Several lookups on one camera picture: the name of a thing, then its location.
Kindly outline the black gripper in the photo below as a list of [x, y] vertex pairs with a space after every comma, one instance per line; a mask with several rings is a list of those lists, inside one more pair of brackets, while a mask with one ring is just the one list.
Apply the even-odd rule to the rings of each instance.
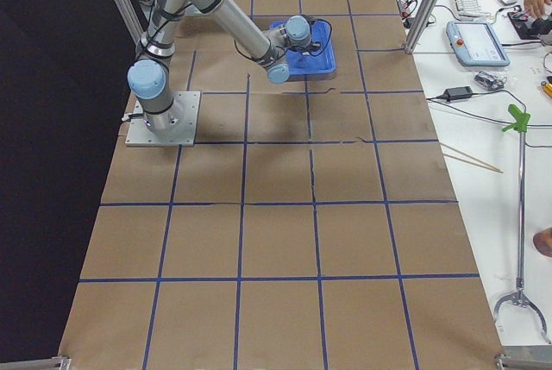
[[326, 21], [313, 16], [298, 16], [297, 51], [318, 56], [326, 48]]

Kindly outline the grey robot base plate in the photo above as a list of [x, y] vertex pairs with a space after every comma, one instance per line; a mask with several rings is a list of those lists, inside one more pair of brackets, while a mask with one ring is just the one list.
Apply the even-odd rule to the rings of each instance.
[[200, 109], [200, 91], [173, 91], [172, 107], [158, 115], [143, 111], [138, 100], [129, 120], [126, 145], [129, 147], [192, 147]]

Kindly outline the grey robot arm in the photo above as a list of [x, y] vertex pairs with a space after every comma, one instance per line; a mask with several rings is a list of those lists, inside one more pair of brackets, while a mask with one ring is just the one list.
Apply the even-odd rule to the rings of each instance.
[[152, 21], [137, 43], [127, 79], [142, 107], [147, 129], [155, 134], [175, 130], [185, 112], [169, 87], [169, 65], [175, 51], [175, 28], [189, 6], [231, 35], [236, 51], [264, 68], [273, 84], [290, 77], [287, 52], [317, 54], [325, 48], [313, 39], [316, 19], [311, 16], [295, 15], [277, 28], [262, 30], [234, 0], [154, 0]]

